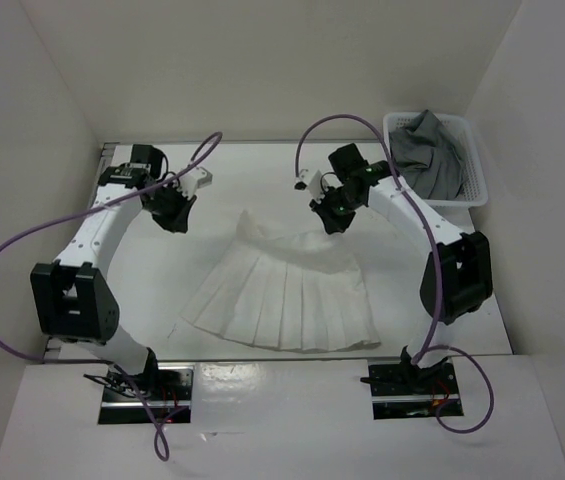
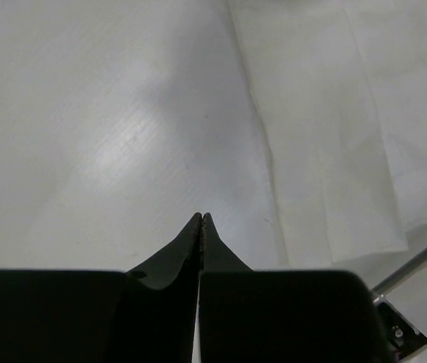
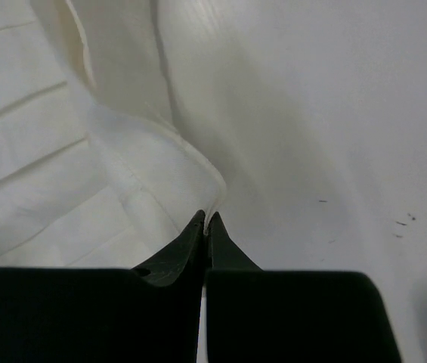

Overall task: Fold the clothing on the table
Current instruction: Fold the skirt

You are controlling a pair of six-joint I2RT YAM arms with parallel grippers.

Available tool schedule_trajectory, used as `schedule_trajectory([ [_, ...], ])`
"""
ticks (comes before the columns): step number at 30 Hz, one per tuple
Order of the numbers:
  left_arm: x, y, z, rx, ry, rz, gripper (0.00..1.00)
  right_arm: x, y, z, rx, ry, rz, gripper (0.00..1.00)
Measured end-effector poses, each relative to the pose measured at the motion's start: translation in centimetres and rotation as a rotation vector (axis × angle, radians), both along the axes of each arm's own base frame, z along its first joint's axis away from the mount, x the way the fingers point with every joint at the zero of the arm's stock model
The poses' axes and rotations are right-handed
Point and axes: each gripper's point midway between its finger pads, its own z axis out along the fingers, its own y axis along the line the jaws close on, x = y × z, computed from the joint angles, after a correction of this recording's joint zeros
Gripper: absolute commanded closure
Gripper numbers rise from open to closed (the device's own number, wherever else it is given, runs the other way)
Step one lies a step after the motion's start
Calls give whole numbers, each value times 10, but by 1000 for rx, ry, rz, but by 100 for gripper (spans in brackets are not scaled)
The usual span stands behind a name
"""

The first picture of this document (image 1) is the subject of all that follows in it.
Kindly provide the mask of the white pleated skirt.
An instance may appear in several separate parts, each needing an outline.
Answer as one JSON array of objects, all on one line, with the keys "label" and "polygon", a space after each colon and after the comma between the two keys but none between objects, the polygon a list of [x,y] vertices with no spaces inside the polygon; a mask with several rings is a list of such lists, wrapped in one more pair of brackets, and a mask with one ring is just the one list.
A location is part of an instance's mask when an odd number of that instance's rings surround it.
[{"label": "white pleated skirt", "polygon": [[375,348],[358,260],[339,235],[280,235],[248,211],[180,312],[198,330],[273,351],[326,353]]}]

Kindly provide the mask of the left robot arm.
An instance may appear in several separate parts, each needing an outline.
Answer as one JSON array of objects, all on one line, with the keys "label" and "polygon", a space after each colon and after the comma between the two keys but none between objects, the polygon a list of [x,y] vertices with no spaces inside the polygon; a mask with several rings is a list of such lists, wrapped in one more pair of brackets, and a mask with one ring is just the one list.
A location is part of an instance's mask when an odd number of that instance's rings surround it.
[{"label": "left robot arm", "polygon": [[98,179],[94,207],[69,244],[30,274],[43,333],[79,343],[125,373],[125,387],[142,400],[160,390],[155,353],[120,324],[120,306],[107,283],[113,257],[132,221],[143,211],[170,233],[185,233],[199,189],[211,174],[195,167],[182,177],[168,170],[164,152],[135,144],[129,162],[109,166]]}]

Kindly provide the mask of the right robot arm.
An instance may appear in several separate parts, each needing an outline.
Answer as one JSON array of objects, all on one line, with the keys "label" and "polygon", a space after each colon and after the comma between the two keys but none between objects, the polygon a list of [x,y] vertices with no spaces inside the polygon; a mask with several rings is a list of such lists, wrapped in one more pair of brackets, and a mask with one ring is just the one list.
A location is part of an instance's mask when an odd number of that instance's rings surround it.
[{"label": "right robot arm", "polygon": [[325,232],[346,232],[357,210],[366,207],[400,230],[425,260],[419,298],[430,324],[421,340],[402,349],[397,372],[381,379],[421,393],[442,372],[445,362],[425,359],[448,349],[433,343],[439,328],[479,310],[493,294],[489,241],[480,232],[467,233],[446,221],[408,187],[390,158],[370,163],[355,144],[348,144],[330,154],[328,161],[337,186],[328,184],[324,174],[300,167],[295,185],[309,191],[309,207]]}]

